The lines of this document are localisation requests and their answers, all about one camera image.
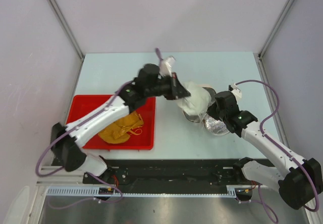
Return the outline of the beige mesh laundry bag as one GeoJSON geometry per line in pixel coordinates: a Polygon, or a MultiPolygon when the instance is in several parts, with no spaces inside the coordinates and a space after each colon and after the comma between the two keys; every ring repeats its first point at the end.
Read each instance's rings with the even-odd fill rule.
{"type": "MultiPolygon", "coordinates": [[[[211,106],[213,103],[215,103],[216,91],[210,85],[207,84],[199,84],[199,86],[205,89],[211,97],[208,106],[211,106]]],[[[204,116],[190,116],[184,111],[183,114],[188,121],[196,124],[203,124],[205,129],[215,136],[223,136],[230,132],[223,122],[214,119],[208,114],[205,114],[204,116]]]]}

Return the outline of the white garment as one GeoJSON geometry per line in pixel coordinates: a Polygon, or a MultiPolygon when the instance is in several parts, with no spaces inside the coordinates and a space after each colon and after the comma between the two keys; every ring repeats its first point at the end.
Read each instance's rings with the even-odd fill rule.
{"type": "Polygon", "coordinates": [[[191,95],[175,100],[177,106],[189,116],[206,114],[211,103],[211,95],[207,90],[192,81],[183,83],[183,86],[191,95]]]}

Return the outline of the brown bra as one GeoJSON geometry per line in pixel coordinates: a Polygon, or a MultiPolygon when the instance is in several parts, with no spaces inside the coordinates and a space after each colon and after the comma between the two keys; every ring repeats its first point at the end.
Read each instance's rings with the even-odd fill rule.
{"type": "Polygon", "coordinates": [[[111,123],[98,133],[100,139],[108,144],[122,144],[132,135],[138,136],[142,131],[144,121],[136,111],[111,123]]]}

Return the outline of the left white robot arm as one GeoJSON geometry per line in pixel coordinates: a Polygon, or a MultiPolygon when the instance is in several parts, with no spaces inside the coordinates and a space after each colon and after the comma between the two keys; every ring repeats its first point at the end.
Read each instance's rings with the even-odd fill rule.
{"type": "Polygon", "coordinates": [[[143,106],[148,98],[163,96],[178,100],[191,94],[179,82],[175,72],[163,76],[159,66],[146,64],[132,81],[123,84],[105,103],[86,116],[65,126],[56,123],[51,129],[50,149],[67,172],[83,170],[100,183],[107,183],[112,172],[100,156],[87,154],[83,146],[111,123],[143,106]]]}

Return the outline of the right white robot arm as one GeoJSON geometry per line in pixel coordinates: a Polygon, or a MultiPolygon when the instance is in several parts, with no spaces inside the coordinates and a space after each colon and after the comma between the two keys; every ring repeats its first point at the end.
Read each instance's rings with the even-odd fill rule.
{"type": "Polygon", "coordinates": [[[251,143],[273,164],[273,167],[268,167],[247,157],[241,159],[233,171],[236,183],[245,184],[253,180],[263,184],[278,192],[284,202],[296,210],[314,200],[312,211],[318,211],[318,196],[322,192],[322,172],[318,161],[314,158],[307,160],[275,140],[252,113],[239,109],[232,91],[217,93],[207,113],[223,122],[231,133],[251,143]]]}

